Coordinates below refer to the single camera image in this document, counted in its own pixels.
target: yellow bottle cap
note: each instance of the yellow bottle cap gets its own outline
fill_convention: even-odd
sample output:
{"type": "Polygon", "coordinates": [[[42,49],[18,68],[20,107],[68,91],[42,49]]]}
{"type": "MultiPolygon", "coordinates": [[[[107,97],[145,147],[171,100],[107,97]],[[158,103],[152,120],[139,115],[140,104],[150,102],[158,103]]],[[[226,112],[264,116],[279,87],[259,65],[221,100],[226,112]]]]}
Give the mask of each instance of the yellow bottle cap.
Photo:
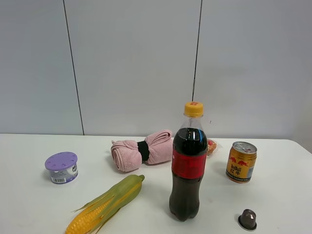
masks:
{"type": "Polygon", "coordinates": [[[188,117],[201,117],[204,112],[204,105],[201,102],[189,101],[185,104],[184,115],[188,117]]]}

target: plastic bottle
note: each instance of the plastic bottle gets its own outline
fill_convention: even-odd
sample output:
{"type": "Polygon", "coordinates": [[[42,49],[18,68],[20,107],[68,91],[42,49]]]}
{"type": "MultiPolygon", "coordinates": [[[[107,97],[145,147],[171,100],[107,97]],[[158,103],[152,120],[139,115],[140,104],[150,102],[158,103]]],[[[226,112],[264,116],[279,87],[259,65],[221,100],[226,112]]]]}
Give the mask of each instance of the plastic bottle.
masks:
{"type": "Polygon", "coordinates": [[[173,187],[169,207],[180,221],[194,218],[199,210],[199,186],[204,175],[207,157],[207,138],[200,119],[203,104],[187,102],[187,117],[173,141],[173,187]]]}

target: rolled towel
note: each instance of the rolled towel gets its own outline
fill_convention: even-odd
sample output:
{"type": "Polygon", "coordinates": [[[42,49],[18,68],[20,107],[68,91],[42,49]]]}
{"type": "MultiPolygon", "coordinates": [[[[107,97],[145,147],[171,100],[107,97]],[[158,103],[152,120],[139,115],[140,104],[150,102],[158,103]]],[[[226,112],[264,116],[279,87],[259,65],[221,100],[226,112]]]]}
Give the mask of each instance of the rolled towel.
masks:
{"type": "Polygon", "coordinates": [[[142,162],[157,164],[172,158],[172,132],[163,130],[151,134],[144,141],[112,141],[111,153],[117,168],[123,172],[140,168],[142,162]]]}

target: white label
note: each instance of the white label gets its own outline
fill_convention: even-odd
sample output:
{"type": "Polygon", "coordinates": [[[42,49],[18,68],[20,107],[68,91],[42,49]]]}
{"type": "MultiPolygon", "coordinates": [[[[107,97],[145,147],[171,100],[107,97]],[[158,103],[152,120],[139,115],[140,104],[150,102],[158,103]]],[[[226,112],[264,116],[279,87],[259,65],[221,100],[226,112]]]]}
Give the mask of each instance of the white label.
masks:
{"type": "Polygon", "coordinates": [[[66,183],[66,178],[53,178],[51,177],[52,181],[56,184],[62,184],[62,183],[66,183]]]}
{"type": "Polygon", "coordinates": [[[67,169],[67,173],[70,174],[70,175],[75,175],[78,173],[78,170],[77,170],[77,164],[75,164],[74,166],[72,166],[71,168],[68,168],[67,169]]]}

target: gold can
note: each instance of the gold can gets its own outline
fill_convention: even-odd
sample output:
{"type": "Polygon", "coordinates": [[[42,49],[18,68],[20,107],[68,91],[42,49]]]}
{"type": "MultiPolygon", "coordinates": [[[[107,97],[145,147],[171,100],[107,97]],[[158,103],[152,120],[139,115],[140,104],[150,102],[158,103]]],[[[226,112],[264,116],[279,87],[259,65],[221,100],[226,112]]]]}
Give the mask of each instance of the gold can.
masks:
{"type": "Polygon", "coordinates": [[[247,142],[234,142],[230,150],[226,175],[236,183],[247,183],[252,178],[257,148],[247,142]]]}

